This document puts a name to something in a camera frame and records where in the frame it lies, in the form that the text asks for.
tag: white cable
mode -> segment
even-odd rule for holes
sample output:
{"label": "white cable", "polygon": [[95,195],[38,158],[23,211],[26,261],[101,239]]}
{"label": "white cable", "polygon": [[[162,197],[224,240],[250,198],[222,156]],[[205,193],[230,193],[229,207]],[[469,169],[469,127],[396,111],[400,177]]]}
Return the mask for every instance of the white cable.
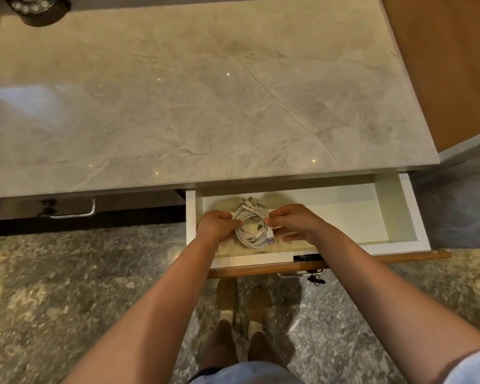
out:
{"label": "white cable", "polygon": [[253,249],[263,249],[267,245],[274,244],[274,232],[270,226],[265,224],[264,219],[269,216],[269,211],[256,202],[252,197],[242,198],[242,203],[234,214],[234,219],[245,221],[250,218],[261,219],[256,234],[248,233],[242,227],[236,230],[237,237],[242,244]]}

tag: foot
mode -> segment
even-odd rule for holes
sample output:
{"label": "foot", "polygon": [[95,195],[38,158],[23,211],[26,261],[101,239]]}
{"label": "foot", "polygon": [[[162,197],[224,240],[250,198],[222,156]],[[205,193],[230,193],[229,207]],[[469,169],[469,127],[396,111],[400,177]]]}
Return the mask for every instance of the foot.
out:
{"label": "foot", "polygon": [[263,331],[263,324],[267,322],[271,307],[272,299],[266,288],[262,286],[254,287],[249,293],[249,302],[247,303],[249,312],[249,329],[247,334],[249,340],[256,332]]}
{"label": "foot", "polygon": [[233,324],[235,306],[237,305],[237,279],[228,277],[218,281],[217,304],[221,311],[218,320],[226,320]]}

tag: drawer handle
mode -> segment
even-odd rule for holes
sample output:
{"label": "drawer handle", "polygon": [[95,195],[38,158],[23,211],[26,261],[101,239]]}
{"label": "drawer handle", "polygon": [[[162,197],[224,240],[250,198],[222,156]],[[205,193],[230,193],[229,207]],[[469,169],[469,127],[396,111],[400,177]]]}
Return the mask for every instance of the drawer handle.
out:
{"label": "drawer handle", "polygon": [[304,273],[296,273],[295,275],[281,275],[278,272],[277,275],[279,275],[279,277],[283,278],[283,279],[290,279],[292,277],[305,277],[305,276],[308,276],[308,275],[322,275],[325,271],[326,270],[323,269],[320,272],[304,272]]}
{"label": "drawer handle", "polygon": [[96,200],[93,198],[93,208],[89,213],[81,214],[65,214],[65,215],[51,215],[52,219],[65,219],[65,218],[78,218],[78,217],[90,217],[91,215],[96,214]]}

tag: black round device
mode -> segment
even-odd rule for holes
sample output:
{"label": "black round device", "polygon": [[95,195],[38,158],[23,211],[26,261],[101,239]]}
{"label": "black round device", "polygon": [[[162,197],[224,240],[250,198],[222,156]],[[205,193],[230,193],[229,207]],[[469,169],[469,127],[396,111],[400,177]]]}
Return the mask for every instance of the black round device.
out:
{"label": "black round device", "polygon": [[42,27],[53,24],[70,11],[69,0],[5,0],[27,25]]}

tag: sock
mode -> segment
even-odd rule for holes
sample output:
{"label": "sock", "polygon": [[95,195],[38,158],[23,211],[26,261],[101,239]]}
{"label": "sock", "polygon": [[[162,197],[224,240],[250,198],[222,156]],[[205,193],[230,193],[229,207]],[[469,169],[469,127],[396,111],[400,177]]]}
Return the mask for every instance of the sock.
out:
{"label": "sock", "polygon": [[235,312],[233,310],[221,310],[221,316],[218,318],[218,321],[221,321],[224,319],[229,323],[233,324],[234,313]]}
{"label": "sock", "polygon": [[249,342],[251,341],[252,335],[257,333],[258,331],[264,333],[263,325],[255,321],[249,321],[249,328],[247,329],[247,336],[249,337]]}

